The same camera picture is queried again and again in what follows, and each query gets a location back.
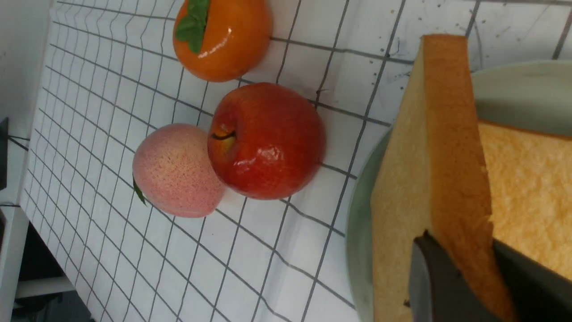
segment apple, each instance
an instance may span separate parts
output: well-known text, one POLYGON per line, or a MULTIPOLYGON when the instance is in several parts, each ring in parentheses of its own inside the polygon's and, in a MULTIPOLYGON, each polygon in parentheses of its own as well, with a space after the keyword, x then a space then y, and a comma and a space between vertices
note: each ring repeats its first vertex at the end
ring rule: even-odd
POLYGON ((320 116, 302 96, 258 83, 228 93, 210 127, 208 155, 230 188, 254 199, 280 199, 302 189, 325 153, 320 116))

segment peach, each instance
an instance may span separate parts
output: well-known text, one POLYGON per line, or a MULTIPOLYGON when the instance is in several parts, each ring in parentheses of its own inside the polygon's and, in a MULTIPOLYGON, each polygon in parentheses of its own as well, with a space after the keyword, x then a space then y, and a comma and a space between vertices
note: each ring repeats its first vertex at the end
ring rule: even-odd
POLYGON ((155 207, 181 217, 212 213, 224 193, 206 152, 206 132, 187 124, 149 135, 135 152, 133 178, 155 207))

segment table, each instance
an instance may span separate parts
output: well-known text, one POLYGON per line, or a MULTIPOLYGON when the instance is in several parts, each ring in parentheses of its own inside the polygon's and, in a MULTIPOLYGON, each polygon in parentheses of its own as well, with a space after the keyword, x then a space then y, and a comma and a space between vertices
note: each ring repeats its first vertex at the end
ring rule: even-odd
POLYGON ((208 83, 175 58, 181 4, 51 10, 21 205, 97 321, 358 321, 347 209, 395 120, 420 36, 467 36, 473 70, 572 58, 564 0, 270 0, 264 61, 208 83), (174 121, 208 129, 226 93, 261 81, 296 90, 324 120, 327 155, 304 190, 278 201, 227 191, 201 219, 138 201, 131 162, 145 135, 174 121))

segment plate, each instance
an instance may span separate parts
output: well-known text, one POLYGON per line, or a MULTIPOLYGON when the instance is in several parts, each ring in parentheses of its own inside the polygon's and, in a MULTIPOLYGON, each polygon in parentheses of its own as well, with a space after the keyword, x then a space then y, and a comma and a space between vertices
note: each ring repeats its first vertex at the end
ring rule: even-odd
MULTIPOLYGON (((507 65, 472 76, 480 119, 517 128, 572 136, 572 62, 507 65)), ((362 322, 374 320, 370 197, 391 131, 359 175, 349 206, 345 239, 349 283, 362 322)))

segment white wall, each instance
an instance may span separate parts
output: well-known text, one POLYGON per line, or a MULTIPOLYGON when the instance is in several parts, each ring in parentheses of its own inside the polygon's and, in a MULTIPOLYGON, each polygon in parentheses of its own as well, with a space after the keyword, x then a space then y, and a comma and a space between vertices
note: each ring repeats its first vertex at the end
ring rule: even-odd
MULTIPOLYGON (((9 134, 30 137, 51 0, 0 0, 0 120, 9 117, 9 134)), ((26 153, 8 147, 8 187, 0 202, 18 202, 26 153)), ((22 257, 27 218, 3 208, 7 218, 0 251, 0 321, 9 321, 22 257)))

